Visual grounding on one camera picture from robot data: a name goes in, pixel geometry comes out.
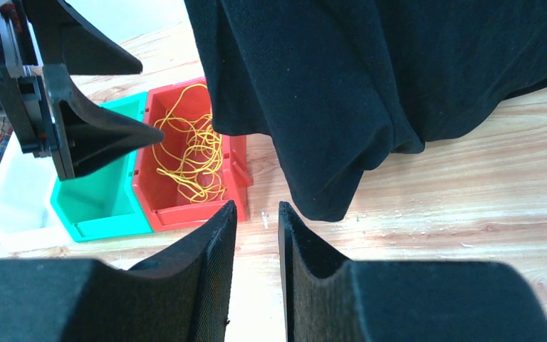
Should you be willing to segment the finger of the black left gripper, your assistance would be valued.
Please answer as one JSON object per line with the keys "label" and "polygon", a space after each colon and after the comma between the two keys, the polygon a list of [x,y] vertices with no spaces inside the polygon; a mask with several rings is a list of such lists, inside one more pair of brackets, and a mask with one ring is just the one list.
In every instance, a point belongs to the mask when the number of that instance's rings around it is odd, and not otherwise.
{"label": "finger of the black left gripper", "polygon": [[71,75],[133,75],[139,59],[109,39],[65,1],[23,1],[43,65],[63,65]]}
{"label": "finger of the black left gripper", "polygon": [[85,177],[164,140],[161,130],[89,100],[65,66],[44,67],[43,79],[49,106],[43,123],[59,180]]}

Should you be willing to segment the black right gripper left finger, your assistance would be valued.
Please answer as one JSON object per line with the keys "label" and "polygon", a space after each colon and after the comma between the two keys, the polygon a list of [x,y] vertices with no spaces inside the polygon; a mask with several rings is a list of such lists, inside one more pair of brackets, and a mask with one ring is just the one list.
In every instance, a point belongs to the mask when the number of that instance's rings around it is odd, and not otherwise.
{"label": "black right gripper left finger", "polygon": [[223,341],[236,228],[227,202],[127,270],[97,259],[0,259],[0,341]]}

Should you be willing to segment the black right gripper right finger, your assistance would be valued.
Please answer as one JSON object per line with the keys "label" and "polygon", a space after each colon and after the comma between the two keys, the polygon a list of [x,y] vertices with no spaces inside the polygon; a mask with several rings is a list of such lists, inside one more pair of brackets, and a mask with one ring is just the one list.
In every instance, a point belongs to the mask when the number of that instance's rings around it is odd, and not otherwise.
{"label": "black right gripper right finger", "polygon": [[547,341],[547,317],[508,264],[356,261],[278,210],[288,341]]}

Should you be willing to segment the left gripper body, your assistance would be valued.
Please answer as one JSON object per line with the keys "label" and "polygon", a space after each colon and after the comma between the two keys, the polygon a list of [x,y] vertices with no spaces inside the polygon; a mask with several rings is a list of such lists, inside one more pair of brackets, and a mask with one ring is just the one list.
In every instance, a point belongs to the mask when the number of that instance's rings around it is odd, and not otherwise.
{"label": "left gripper body", "polygon": [[34,157],[71,157],[64,114],[73,113],[65,40],[72,25],[67,1],[0,1],[0,116]]}

